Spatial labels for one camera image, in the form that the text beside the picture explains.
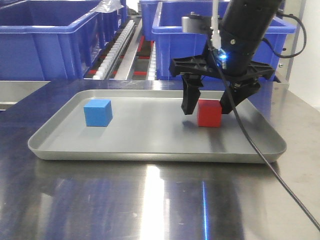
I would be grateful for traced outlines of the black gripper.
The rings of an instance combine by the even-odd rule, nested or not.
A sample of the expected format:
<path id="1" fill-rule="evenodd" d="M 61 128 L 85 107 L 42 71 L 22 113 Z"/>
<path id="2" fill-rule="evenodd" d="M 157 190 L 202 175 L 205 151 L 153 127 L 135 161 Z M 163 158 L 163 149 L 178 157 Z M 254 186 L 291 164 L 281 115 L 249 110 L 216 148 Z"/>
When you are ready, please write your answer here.
<path id="1" fill-rule="evenodd" d="M 170 74 L 182 75 L 183 95 L 181 108 L 185 115 L 192 115 L 200 98 L 203 87 L 201 76 L 217 79 L 225 78 L 231 85 L 228 87 L 234 105 L 237 106 L 260 90 L 258 78 L 269 80 L 275 70 L 268 63 L 253 61 L 254 52 L 238 47 L 224 49 L 224 54 L 205 47 L 201 55 L 173 58 L 169 65 Z M 227 90 L 224 91 L 220 105 L 222 114 L 233 111 Z"/>

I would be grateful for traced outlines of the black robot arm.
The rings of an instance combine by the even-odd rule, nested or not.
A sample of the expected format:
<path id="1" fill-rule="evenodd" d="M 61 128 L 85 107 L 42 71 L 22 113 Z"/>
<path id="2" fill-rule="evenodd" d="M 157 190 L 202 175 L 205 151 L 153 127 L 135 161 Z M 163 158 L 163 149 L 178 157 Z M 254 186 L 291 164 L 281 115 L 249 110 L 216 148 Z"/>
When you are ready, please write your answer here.
<path id="1" fill-rule="evenodd" d="M 185 115 L 194 112 L 203 76 L 223 81 L 226 89 L 219 102 L 222 113 L 229 114 L 259 91 L 260 77 L 269 79 L 273 75 L 273 67 L 252 58 L 280 5 L 279 0 L 232 0 L 218 22 L 220 47 L 213 43 L 215 31 L 210 29 L 208 17 L 191 14 L 186 17 L 192 30 L 207 38 L 202 54 L 173 58 L 169 65 L 172 76 L 182 77 L 181 108 Z"/>

